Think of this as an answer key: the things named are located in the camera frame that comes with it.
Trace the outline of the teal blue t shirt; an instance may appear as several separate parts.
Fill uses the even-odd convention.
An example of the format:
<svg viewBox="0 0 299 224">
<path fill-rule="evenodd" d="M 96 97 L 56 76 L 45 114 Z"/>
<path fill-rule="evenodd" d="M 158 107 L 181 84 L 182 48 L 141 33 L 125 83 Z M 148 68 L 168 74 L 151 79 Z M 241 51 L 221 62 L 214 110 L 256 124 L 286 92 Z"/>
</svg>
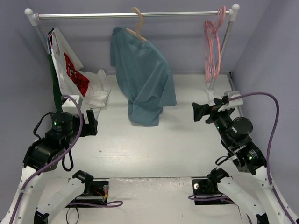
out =
<svg viewBox="0 0 299 224">
<path fill-rule="evenodd" d="M 176 106 L 171 67 L 148 40 L 142 41 L 125 27 L 113 29 L 110 65 L 117 84 L 128 99 L 128 119 L 142 126 L 157 126 L 164 107 Z"/>
</svg>

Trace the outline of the beige wooden hanger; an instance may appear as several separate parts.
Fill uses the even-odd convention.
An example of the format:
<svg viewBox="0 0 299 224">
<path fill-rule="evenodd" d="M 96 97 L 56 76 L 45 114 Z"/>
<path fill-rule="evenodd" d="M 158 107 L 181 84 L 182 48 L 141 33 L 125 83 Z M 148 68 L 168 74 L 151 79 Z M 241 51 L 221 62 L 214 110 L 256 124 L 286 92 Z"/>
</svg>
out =
<svg viewBox="0 0 299 224">
<path fill-rule="evenodd" d="M 146 42 L 147 40 L 140 33 L 141 28 L 144 25 L 144 18 L 142 16 L 142 13 L 136 7 L 132 8 L 131 11 L 133 13 L 136 13 L 138 15 L 139 22 L 136 23 L 136 25 L 135 25 L 135 31 L 133 31 L 133 30 L 131 30 L 129 28 L 126 28 L 126 32 L 129 33 L 129 34 L 131 34 L 131 35 L 133 35 L 134 37 L 136 37 L 137 39 L 141 40 L 142 42 Z"/>
</svg>

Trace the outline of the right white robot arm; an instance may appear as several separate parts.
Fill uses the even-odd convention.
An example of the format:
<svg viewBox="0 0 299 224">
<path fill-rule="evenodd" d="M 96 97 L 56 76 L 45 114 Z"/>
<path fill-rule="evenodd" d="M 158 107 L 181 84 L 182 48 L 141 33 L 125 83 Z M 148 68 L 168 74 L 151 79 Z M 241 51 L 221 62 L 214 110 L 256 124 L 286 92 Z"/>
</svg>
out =
<svg viewBox="0 0 299 224">
<path fill-rule="evenodd" d="M 193 103 L 193 120 L 198 122 L 208 116 L 205 123 L 215 125 L 227 151 L 225 160 L 232 161 L 237 170 L 245 174 L 257 197 L 246 192 L 227 171 L 214 168 L 189 198 L 232 202 L 245 212 L 252 224 L 297 224 L 299 217 L 275 188 L 268 161 L 250 137 L 251 121 L 245 117 L 231 119 L 234 108 L 223 110 L 221 99 L 215 99 L 214 103 L 213 106 Z"/>
</svg>

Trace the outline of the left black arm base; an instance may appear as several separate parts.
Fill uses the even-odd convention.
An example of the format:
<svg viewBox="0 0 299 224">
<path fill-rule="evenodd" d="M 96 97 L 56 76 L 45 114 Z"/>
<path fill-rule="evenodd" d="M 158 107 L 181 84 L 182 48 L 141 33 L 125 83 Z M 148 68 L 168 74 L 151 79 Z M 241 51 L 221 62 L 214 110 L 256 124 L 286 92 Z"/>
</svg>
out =
<svg viewBox="0 0 299 224">
<path fill-rule="evenodd" d="M 85 185 L 82 194 L 75 197 L 66 208 L 92 208 L 90 205 L 83 205 L 83 203 L 106 205 L 109 191 L 108 179 L 95 179 L 89 173 L 79 170 L 72 179 L 78 179 Z"/>
</svg>

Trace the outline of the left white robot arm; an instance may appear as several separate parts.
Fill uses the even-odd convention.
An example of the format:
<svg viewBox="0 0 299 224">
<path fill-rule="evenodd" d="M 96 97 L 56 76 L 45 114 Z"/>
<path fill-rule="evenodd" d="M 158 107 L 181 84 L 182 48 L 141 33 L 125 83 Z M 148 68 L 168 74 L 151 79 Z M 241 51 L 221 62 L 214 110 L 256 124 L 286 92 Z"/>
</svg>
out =
<svg viewBox="0 0 299 224">
<path fill-rule="evenodd" d="M 79 170 L 48 202 L 39 204 L 46 183 L 79 137 L 97 134 L 98 122 L 93 110 L 87 110 L 86 114 L 87 122 L 83 115 L 49 113 L 52 127 L 28 148 L 20 184 L 2 224 L 50 224 L 77 196 L 92 193 L 93 176 Z"/>
</svg>

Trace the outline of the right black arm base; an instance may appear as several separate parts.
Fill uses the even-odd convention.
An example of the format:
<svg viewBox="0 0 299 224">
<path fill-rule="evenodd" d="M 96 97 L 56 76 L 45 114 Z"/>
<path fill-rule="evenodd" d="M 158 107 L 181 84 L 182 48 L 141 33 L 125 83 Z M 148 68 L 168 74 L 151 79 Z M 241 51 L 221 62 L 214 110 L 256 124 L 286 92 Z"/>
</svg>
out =
<svg viewBox="0 0 299 224">
<path fill-rule="evenodd" d="M 227 195 L 218 190 L 217 184 L 229 174 L 221 169 L 214 168 L 205 178 L 192 179 L 193 194 L 188 196 L 195 205 L 225 205 L 234 204 Z"/>
</svg>

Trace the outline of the white t shirt red print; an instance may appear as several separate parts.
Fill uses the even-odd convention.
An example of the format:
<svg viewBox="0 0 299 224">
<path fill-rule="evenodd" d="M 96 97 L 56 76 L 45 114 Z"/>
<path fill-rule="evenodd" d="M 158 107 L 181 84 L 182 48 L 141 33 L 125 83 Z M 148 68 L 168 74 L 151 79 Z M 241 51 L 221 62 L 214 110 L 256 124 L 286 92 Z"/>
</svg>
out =
<svg viewBox="0 0 299 224">
<path fill-rule="evenodd" d="M 106 107 L 111 87 L 105 71 L 83 72 L 82 62 L 58 28 L 53 29 L 51 38 L 51 56 L 60 92 L 63 95 L 79 95 L 88 109 Z"/>
</svg>

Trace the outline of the dark green garment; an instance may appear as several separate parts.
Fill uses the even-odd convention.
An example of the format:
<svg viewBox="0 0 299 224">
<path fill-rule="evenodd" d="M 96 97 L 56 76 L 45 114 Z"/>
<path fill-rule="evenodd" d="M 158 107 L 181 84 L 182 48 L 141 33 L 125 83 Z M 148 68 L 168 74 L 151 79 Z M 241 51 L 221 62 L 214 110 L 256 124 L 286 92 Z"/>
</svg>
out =
<svg viewBox="0 0 299 224">
<path fill-rule="evenodd" d="M 53 86 L 53 98 L 54 98 L 54 103 L 56 107 L 57 112 L 62 112 L 62 94 L 59 88 L 59 83 L 58 83 L 58 78 L 55 70 L 55 66 L 52 60 L 51 54 L 47 55 L 47 59 L 49 61 L 50 65 L 50 73 L 51 73 L 51 78 L 52 78 L 52 86 Z"/>
</svg>

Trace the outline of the silver clothes rail rack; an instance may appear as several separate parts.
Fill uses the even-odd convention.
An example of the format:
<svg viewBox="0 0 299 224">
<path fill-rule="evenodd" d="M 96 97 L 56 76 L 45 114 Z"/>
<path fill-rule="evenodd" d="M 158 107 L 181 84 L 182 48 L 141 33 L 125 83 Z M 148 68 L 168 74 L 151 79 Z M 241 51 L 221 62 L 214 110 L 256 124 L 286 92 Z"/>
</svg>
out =
<svg viewBox="0 0 299 224">
<path fill-rule="evenodd" d="M 217 61 L 217 68 L 221 68 L 221 61 L 228 43 L 229 35 L 231 33 L 234 21 L 236 20 L 237 14 L 240 10 L 239 4 L 233 4 L 231 8 L 226 9 L 226 18 L 219 29 L 219 39 L 221 47 L 221 58 Z M 107 19 L 107 18 L 138 18 L 136 13 L 79 13 L 79 14 L 39 14 L 35 13 L 32 9 L 27 8 L 24 10 L 26 17 L 28 18 L 30 24 L 33 27 L 37 28 L 37 32 L 40 34 L 43 33 L 43 28 L 41 25 L 41 20 L 50 20 L 50 19 Z M 217 10 L 215 11 L 187 11 L 187 12 L 144 12 L 142 13 L 143 18 L 146 17 L 183 17 L 183 16 L 216 16 Z M 214 86 L 215 81 L 207 83 L 207 97 L 209 101 L 212 101 L 214 98 Z"/>
</svg>

